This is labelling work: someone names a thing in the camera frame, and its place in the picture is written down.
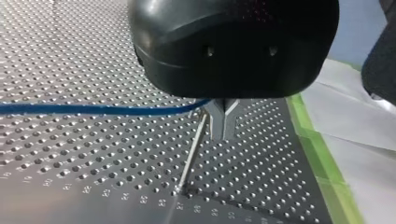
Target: hole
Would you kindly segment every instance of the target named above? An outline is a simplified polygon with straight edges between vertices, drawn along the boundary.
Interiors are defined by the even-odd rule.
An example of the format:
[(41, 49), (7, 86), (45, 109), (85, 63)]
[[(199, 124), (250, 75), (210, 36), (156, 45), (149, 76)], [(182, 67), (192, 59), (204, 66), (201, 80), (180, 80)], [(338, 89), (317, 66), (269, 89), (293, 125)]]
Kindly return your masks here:
[(270, 56), (274, 57), (277, 54), (277, 46), (271, 46), (269, 48)]
[(215, 50), (213, 49), (213, 47), (207, 45), (204, 46), (204, 53), (206, 57), (212, 57), (215, 54)]

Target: metal rod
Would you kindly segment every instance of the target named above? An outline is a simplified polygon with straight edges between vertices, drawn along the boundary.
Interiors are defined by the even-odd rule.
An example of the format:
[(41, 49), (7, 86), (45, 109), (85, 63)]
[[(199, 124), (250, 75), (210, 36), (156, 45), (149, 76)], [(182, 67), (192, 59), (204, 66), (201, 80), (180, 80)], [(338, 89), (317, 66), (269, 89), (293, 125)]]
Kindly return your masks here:
[(205, 135), (207, 118), (208, 115), (204, 113), (202, 115), (201, 122), (198, 125), (197, 132), (195, 133), (194, 140), (192, 141), (189, 157), (187, 158), (183, 173), (181, 174), (180, 182), (176, 187), (177, 192), (181, 192), (186, 187), (187, 182), (189, 181), (191, 168), (195, 163), (195, 159), (199, 152), (199, 145), (202, 143), (202, 139), (204, 138)]

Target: black plastic cover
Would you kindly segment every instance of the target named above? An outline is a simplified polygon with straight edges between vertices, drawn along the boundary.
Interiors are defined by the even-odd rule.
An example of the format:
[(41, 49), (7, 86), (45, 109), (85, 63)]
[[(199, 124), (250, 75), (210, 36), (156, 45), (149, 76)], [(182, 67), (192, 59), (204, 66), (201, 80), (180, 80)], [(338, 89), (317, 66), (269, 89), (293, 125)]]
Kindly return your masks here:
[(148, 79), (192, 98), (272, 98), (308, 87), (334, 39), (337, 0), (131, 0)]

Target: dark cable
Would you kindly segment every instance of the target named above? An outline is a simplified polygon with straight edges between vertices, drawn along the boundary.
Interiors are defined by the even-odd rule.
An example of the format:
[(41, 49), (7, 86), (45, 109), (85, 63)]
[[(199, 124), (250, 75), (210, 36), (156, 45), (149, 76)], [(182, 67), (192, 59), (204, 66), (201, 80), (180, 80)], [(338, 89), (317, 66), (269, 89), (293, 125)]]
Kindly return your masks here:
[(7, 114), (106, 114), (106, 115), (175, 115), (192, 111), (209, 103), (201, 100), (192, 105), (173, 107), (127, 107), (109, 105), (30, 105), (9, 104), (0, 105), (0, 115)]

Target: metal surface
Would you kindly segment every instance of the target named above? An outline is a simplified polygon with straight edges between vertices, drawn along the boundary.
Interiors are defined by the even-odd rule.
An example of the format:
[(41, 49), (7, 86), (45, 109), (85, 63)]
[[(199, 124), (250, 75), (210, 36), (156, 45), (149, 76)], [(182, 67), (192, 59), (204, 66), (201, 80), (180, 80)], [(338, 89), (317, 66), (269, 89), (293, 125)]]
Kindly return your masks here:
[[(138, 65), (124, 1), (5, 1), (1, 103), (189, 104)], [(188, 115), (0, 118), (1, 223), (330, 223), (284, 100), (254, 100), (231, 141)]]
[(197, 131), (195, 133), (195, 137), (192, 140), (191, 144), (191, 149), (189, 152), (189, 157), (187, 157), (186, 164), (184, 165), (183, 173), (181, 173), (181, 178), (180, 178), (180, 183), (178, 184), (176, 190), (177, 192), (181, 192), (183, 194), (186, 194), (186, 188), (187, 185), (189, 184), (190, 180), (190, 175), (191, 172), (193, 171), (193, 165), (195, 164), (195, 161), (197, 159), (198, 153), (199, 153), (199, 146), (202, 143), (202, 140), (204, 139), (205, 136), (205, 128), (206, 128), (206, 123), (207, 123), (207, 114), (203, 114), (201, 121), (198, 125)]

